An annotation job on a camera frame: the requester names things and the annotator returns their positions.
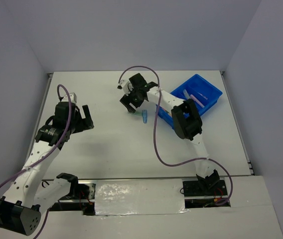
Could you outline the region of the blue correction tape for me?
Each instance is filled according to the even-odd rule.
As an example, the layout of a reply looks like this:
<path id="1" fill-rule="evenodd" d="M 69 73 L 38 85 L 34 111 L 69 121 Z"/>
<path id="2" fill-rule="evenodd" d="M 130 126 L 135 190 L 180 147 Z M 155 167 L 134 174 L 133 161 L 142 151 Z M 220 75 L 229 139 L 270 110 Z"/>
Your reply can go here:
<path id="1" fill-rule="evenodd" d="M 147 123 L 147 110 L 142 110 L 142 121 L 144 124 Z"/>

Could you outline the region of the light blue highlighter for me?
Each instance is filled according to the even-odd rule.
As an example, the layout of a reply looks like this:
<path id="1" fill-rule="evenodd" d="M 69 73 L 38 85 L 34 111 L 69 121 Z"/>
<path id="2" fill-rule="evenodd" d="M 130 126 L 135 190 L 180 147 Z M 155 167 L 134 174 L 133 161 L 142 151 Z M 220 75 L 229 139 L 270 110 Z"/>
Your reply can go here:
<path id="1" fill-rule="evenodd" d="M 183 94 L 187 100 L 192 98 L 185 89 L 183 90 Z"/>

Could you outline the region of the green correction tape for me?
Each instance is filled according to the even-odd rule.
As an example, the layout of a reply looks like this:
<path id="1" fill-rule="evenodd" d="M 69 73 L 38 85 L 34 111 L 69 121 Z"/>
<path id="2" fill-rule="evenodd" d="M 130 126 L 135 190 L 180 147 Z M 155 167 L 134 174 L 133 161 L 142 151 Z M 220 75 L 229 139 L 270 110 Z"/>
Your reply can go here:
<path id="1" fill-rule="evenodd" d="M 140 112 L 135 112 L 135 113 L 130 113 L 130 112 L 128 112 L 128 114 L 134 115 L 134 116 L 139 116 L 139 117 L 142 116 L 142 113 L 140 113 Z"/>

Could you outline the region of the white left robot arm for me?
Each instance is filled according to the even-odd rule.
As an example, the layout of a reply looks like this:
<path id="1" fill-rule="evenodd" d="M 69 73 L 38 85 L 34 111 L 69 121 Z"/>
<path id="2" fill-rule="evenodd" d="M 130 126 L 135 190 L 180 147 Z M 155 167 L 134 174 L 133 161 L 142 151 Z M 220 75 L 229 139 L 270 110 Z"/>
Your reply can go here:
<path id="1" fill-rule="evenodd" d="M 79 184 L 78 177 L 68 173 L 58 174 L 42 191 L 37 190 L 70 136 L 93 129 L 89 107 L 83 105 L 82 109 L 84 118 L 75 103 L 59 102 L 54 115 L 38 130 L 23 173 L 14 178 L 0 198 L 0 228 L 29 236 L 39 226 L 42 214 L 61 198 L 88 197 L 89 187 Z"/>

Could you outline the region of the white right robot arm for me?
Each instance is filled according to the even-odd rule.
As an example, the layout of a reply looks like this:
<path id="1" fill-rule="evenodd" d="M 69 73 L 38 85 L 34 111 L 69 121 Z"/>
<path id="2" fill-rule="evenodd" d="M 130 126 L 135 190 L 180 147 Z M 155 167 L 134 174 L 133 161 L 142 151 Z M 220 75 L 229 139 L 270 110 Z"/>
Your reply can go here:
<path id="1" fill-rule="evenodd" d="M 120 77 L 117 88 L 124 91 L 120 102 L 130 113 L 134 113 L 144 101 L 156 103 L 157 110 L 170 112 L 174 132 L 179 138 L 187 140 L 196 152 L 198 159 L 194 163 L 199 191 L 210 195 L 216 189 L 220 177 L 208 160 L 209 154 L 202 138 L 202 119 L 194 100 L 175 97 L 162 90 L 157 83 L 148 83 L 140 73 L 127 80 Z"/>

